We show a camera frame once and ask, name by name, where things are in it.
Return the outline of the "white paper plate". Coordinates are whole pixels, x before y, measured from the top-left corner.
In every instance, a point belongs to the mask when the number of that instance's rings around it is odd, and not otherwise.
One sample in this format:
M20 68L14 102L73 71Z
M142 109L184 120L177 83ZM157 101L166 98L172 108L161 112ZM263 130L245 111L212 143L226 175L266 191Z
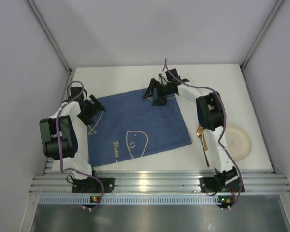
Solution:
M249 156L252 141L248 133L239 126L228 125L225 130L227 149L234 161L239 162Z

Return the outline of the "copper fork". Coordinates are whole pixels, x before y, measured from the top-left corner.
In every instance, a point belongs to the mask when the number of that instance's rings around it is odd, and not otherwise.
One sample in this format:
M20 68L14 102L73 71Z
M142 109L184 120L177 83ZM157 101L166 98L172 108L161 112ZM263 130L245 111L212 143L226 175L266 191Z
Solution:
M204 132L203 132L202 128L197 129L197 137L201 140L201 144L202 144L204 150L207 151L208 147L207 147L207 143L206 143L206 140L204 137Z

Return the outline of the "aluminium frame rail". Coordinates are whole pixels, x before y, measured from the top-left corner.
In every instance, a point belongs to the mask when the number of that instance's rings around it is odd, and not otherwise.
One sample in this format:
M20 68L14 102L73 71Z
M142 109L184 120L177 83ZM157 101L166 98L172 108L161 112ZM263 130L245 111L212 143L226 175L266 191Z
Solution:
M212 177L211 171L98 171L98 177L115 180L113 194L200 194L200 179ZM285 175L270 171L242 173L246 195L289 194L290 184ZM45 173L33 178L30 194L68 194L72 186L66 174Z

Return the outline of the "copper spoon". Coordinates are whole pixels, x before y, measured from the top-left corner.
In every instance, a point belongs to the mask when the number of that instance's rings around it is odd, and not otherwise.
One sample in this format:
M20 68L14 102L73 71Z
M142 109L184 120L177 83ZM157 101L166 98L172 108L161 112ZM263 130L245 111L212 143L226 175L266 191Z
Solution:
M206 151L208 150L208 147L207 147L207 144L206 144L206 141L205 141L205 137L204 137L204 129L203 129L203 127L201 125L198 125L197 137L200 139L200 142L201 142L201 145L202 145L202 148L203 148L203 153L204 153L206 165L207 165L207 167L210 167L209 160L208 160L208 157L207 157L207 154L206 154Z

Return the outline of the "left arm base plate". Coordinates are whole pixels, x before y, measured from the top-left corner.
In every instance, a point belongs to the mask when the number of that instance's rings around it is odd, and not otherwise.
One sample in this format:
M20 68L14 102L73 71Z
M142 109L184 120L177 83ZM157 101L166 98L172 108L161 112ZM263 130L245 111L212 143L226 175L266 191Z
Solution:
M71 179L67 181L72 184L72 193L111 193L115 187L114 178L98 178L104 187L102 190L101 184L90 177L87 179Z

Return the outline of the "blue cloth placemat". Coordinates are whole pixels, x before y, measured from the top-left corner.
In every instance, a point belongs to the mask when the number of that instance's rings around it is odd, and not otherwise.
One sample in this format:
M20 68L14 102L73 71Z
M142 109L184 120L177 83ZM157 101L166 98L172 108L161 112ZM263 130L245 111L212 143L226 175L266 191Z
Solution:
M156 95L142 99L145 90L100 97L105 111L87 127L89 163L103 166L143 158L192 143L176 96L165 106L153 106Z

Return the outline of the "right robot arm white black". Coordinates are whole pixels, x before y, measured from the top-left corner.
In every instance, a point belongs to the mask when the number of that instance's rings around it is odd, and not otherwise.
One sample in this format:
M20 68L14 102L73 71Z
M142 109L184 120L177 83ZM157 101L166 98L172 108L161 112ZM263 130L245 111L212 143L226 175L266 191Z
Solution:
M231 157L225 138L227 126L225 107L220 94L210 87L197 87L189 83L188 79L182 79L177 69L167 69L165 74L159 74L160 80L152 78L142 98L157 98L153 106L165 106L167 97L171 94L184 97L195 103L198 128L210 132L216 140L215 147L220 165L215 168L214 179L222 186L238 179L237 166Z

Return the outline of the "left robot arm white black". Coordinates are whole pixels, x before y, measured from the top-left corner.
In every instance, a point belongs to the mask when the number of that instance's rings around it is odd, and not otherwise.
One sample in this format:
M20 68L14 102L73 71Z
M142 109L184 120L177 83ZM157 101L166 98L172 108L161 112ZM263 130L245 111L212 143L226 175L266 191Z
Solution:
M43 153L54 161L56 171L72 172L77 180L95 176L94 168L89 164L89 155L85 155L87 128L95 124L93 117L105 112L105 107L88 95L84 86L69 86L68 97L59 109L50 117L39 122Z

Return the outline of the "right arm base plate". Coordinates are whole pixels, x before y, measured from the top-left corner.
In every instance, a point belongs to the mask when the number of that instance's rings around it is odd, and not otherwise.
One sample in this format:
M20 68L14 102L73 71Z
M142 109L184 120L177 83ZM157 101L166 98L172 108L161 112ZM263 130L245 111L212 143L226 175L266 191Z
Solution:
M202 193L231 193L233 190L238 193L240 190L240 181L237 179L221 187L213 177L202 177L199 180Z

